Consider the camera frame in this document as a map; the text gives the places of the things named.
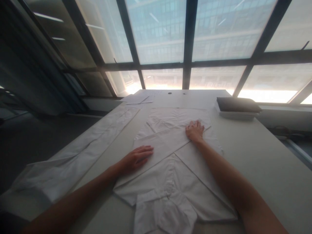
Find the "wall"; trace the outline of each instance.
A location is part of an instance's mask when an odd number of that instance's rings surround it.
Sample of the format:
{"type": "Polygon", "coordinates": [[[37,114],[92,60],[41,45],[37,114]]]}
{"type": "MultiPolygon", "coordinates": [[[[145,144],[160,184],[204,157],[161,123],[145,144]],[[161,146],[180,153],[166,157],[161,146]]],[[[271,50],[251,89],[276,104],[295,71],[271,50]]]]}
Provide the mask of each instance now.
{"type": "Polygon", "coordinates": [[[265,126],[285,126],[291,130],[312,132],[312,108],[260,106],[257,119],[265,126]]]}

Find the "white fabric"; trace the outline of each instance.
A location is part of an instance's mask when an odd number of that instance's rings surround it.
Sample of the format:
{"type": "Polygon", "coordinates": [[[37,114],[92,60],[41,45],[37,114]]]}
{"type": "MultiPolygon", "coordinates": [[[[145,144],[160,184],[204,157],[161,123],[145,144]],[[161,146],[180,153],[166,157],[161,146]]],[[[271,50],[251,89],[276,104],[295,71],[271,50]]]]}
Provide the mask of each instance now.
{"type": "Polygon", "coordinates": [[[191,233],[197,219],[237,219],[235,209],[185,134],[191,120],[201,121],[204,140],[223,154],[207,110],[152,109],[133,148],[151,145],[154,153],[141,169],[120,178],[114,188],[130,205],[136,204],[134,233],[191,233]]]}
{"type": "Polygon", "coordinates": [[[12,190],[34,188],[51,202],[64,196],[97,161],[138,109],[117,107],[47,161],[26,166],[12,190]]]}
{"type": "Polygon", "coordinates": [[[146,103],[154,102],[154,98],[157,94],[162,92],[161,90],[144,90],[143,92],[129,94],[127,97],[121,99],[123,102],[127,102],[127,107],[143,108],[146,103]]]}

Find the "glass pane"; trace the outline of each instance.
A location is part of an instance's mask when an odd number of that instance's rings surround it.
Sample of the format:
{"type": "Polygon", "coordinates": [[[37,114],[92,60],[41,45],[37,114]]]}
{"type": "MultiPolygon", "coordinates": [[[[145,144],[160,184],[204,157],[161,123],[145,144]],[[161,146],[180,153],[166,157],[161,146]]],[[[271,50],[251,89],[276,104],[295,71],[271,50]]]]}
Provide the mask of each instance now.
{"type": "Polygon", "coordinates": [[[310,94],[301,104],[312,104],[312,94],[310,94]]]}
{"type": "Polygon", "coordinates": [[[126,0],[141,64],[182,62],[186,0],[126,0]]]}
{"type": "Polygon", "coordinates": [[[189,89],[226,89],[233,94],[246,66],[192,68],[189,89]]]}
{"type": "Polygon", "coordinates": [[[146,89],[182,89],[183,69],[143,70],[146,89]]]}
{"type": "Polygon", "coordinates": [[[276,0],[198,0],[193,61],[250,58],[276,0]]]}
{"type": "Polygon", "coordinates": [[[312,63],[257,65],[238,95],[256,102],[287,103],[312,79],[312,63]]]}
{"type": "Polygon", "coordinates": [[[106,72],[118,97],[126,97],[142,89],[137,71],[106,72]]]}
{"type": "MultiPolygon", "coordinates": [[[[311,8],[311,0],[292,0],[266,52],[302,49],[312,39],[311,8]]],[[[312,49],[312,42],[305,49],[312,49]]]]}
{"type": "Polygon", "coordinates": [[[26,0],[26,3],[71,67],[95,67],[62,0],[26,0]]]}
{"type": "Polygon", "coordinates": [[[111,92],[108,89],[101,73],[85,72],[76,74],[91,96],[95,97],[111,97],[111,92]]]}
{"type": "Polygon", "coordinates": [[[105,63],[132,62],[116,0],[76,0],[105,63]]]}
{"type": "Polygon", "coordinates": [[[76,91],[76,93],[80,96],[84,96],[85,92],[84,90],[81,88],[81,86],[79,85],[79,83],[76,81],[76,79],[71,75],[71,74],[65,74],[68,82],[72,85],[72,87],[74,88],[74,90],[76,91]]]}

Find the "person's right hand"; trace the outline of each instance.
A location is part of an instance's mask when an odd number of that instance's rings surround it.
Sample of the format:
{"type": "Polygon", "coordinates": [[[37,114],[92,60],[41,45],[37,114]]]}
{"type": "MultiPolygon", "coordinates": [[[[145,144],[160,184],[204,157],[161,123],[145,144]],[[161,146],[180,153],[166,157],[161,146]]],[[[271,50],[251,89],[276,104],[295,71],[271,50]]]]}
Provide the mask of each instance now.
{"type": "Polygon", "coordinates": [[[122,160],[116,163],[121,175],[126,175],[142,167],[153,154],[153,147],[141,146],[128,153],[122,160]]]}
{"type": "Polygon", "coordinates": [[[204,125],[202,126],[200,121],[191,121],[190,124],[188,126],[186,126],[185,128],[185,132],[187,137],[191,140],[191,141],[199,141],[202,140],[202,133],[204,132],[204,125]]]}

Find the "person's left hand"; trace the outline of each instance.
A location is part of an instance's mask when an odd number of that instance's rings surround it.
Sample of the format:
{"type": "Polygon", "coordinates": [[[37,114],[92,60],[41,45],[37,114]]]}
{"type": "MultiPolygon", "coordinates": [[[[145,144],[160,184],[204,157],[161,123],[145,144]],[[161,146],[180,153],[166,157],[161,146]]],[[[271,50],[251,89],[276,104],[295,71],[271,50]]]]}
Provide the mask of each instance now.
{"type": "Polygon", "coordinates": [[[121,175],[129,174],[142,167],[153,154],[153,147],[141,146],[128,153],[117,163],[121,175]]]}

